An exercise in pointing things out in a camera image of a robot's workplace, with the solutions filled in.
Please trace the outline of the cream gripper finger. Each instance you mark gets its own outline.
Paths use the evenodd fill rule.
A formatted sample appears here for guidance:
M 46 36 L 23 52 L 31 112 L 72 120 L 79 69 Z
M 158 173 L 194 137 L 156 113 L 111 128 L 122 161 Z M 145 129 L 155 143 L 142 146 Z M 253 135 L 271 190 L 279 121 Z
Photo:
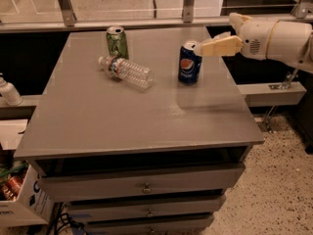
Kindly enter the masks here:
M 242 48 L 241 38 L 228 31 L 198 43 L 194 48 L 194 53 L 201 57 L 235 56 Z
M 243 23 L 249 20 L 251 20 L 251 17 L 247 15 L 242 15 L 238 13 L 229 14 L 229 24 L 235 30 L 235 32 L 239 32 Z

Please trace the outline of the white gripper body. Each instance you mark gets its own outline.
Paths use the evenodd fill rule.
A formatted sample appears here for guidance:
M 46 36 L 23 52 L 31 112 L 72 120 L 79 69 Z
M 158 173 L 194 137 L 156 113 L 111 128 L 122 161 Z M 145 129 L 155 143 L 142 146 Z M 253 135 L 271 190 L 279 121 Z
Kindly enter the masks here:
M 275 22 L 249 20 L 236 31 L 243 41 L 241 54 L 250 59 L 265 60 L 268 41 Z

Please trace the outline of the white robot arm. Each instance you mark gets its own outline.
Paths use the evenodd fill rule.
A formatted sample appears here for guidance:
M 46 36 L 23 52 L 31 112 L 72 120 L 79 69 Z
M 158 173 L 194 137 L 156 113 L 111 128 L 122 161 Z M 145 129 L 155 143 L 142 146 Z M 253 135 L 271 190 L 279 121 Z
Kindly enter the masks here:
M 274 21 L 231 13 L 236 32 L 223 32 L 198 43 L 197 56 L 235 56 L 274 60 L 301 71 L 313 72 L 313 28 L 310 23 Z

